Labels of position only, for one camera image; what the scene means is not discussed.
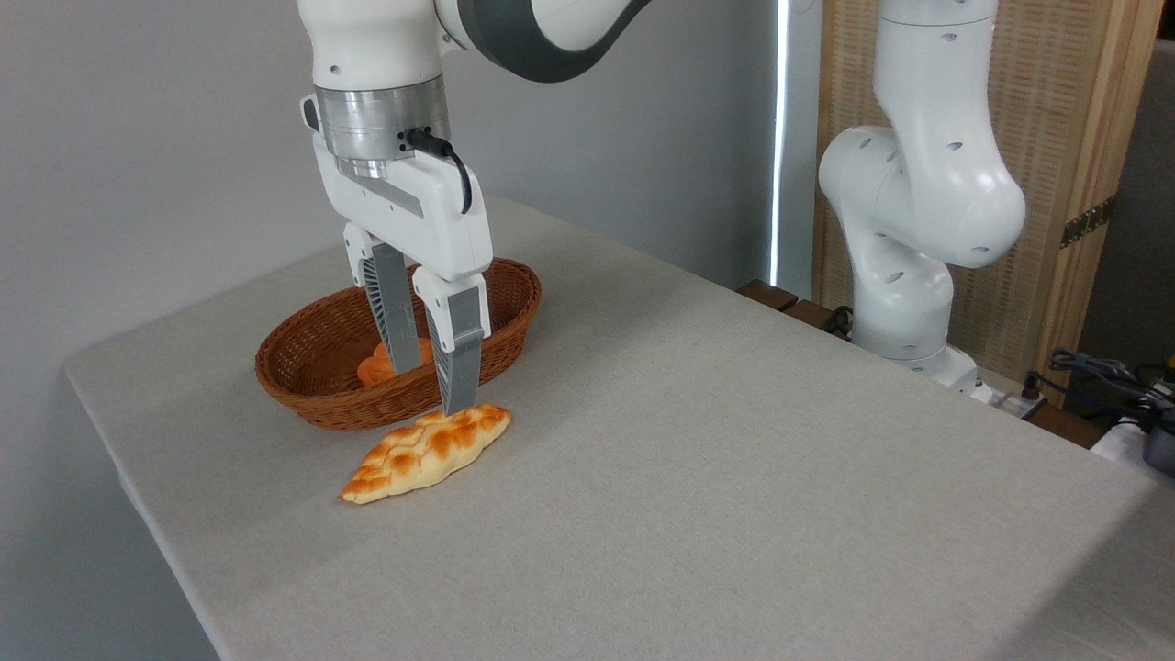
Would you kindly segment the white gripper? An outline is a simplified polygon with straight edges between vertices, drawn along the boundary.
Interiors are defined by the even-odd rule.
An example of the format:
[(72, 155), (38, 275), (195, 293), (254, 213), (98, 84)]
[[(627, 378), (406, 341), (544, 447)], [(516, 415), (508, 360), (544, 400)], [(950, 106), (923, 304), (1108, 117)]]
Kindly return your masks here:
[(482, 344), (490, 336), (481, 272), (494, 259), (486, 202), (474, 171), (415, 151), (383, 162), (380, 177), (361, 176), (328, 150), (314, 96), (303, 97), (301, 110), (327, 196), (351, 222), (344, 244), (352, 284), (365, 292), (394, 371), (404, 375), (423, 364), (407, 255), (422, 264), (412, 284), (425, 306), (444, 413), (470, 409), (481, 382)]

